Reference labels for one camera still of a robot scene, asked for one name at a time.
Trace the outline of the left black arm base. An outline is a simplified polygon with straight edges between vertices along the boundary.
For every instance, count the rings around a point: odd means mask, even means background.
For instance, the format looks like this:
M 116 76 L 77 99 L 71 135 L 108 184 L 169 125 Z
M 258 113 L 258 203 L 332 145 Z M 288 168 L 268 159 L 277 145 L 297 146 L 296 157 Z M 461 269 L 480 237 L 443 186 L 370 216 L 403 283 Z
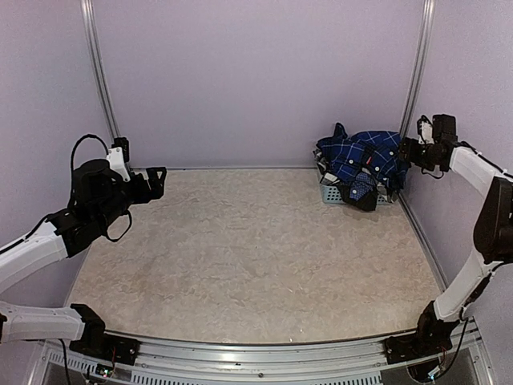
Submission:
M 137 339 L 107 333 L 105 322 L 87 305 L 71 304 L 71 309 L 84 324 L 81 338 L 70 342 L 72 351 L 111 363 L 135 365 L 140 347 Z

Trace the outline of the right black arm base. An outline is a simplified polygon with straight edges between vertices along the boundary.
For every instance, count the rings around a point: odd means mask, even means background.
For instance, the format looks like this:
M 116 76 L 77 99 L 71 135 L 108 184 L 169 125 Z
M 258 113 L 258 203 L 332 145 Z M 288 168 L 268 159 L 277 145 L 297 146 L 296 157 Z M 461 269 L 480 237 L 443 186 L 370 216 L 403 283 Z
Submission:
M 383 346 L 388 364 L 402 363 L 442 353 L 452 348 L 451 334 L 460 321 L 437 318 L 431 301 L 421 313 L 415 332 L 386 338 Z

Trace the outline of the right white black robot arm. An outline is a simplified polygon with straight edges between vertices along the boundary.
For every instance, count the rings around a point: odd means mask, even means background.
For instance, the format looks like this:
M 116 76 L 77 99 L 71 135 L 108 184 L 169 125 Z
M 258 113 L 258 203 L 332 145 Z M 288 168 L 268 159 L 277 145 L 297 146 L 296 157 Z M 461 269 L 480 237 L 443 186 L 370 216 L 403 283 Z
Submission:
M 450 333 L 469 305 L 483 294 L 499 267 L 512 263 L 512 174 L 488 160 L 477 148 L 461 141 L 456 118 L 422 115 L 418 137 L 406 137 L 399 156 L 424 174 L 439 170 L 462 177 L 482 198 L 472 229 L 470 255 L 453 282 L 422 312 L 410 349 L 428 355 Z

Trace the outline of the light blue plastic basket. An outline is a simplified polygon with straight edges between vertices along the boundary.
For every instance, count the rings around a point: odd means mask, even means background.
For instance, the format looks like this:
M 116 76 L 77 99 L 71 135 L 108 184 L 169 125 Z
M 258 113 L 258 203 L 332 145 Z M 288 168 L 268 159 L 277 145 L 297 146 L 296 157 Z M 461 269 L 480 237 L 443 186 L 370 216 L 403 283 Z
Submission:
M 326 179 L 323 175 L 317 172 L 317 179 L 319 181 L 319 187 L 321 191 L 322 201 L 326 204 L 344 205 L 345 202 L 341 198 L 341 194 L 331 180 L 331 176 Z M 377 205 L 392 205 L 398 200 L 398 194 L 389 194 L 386 191 L 385 185 L 377 184 L 378 198 Z

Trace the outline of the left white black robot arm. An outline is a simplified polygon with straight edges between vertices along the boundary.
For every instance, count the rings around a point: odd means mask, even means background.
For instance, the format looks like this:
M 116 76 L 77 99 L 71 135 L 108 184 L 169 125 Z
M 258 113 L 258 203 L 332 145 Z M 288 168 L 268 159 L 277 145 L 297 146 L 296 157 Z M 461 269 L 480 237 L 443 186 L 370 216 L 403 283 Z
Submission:
M 42 268 L 72 258 L 100 237 L 132 205 L 164 194 L 166 168 L 145 174 L 114 169 L 107 159 L 89 160 L 71 173 L 71 199 L 46 215 L 29 233 L 1 250 L 1 289 L 8 290 Z M 61 308 L 1 304 L 1 341 L 62 339 L 102 357 L 112 348 L 104 321 L 86 305 Z

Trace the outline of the blue plaid long sleeve shirt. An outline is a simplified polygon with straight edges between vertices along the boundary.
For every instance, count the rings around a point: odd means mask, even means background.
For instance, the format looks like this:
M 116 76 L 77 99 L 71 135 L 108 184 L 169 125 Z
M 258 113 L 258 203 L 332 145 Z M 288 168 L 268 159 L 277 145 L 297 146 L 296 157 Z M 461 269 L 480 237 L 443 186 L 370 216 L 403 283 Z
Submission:
M 408 164 L 398 156 L 397 132 L 363 131 L 348 135 L 337 123 L 332 136 L 320 139 L 317 149 L 327 161 L 327 171 L 348 184 L 367 170 L 378 182 L 398 191 L 404 188 Z

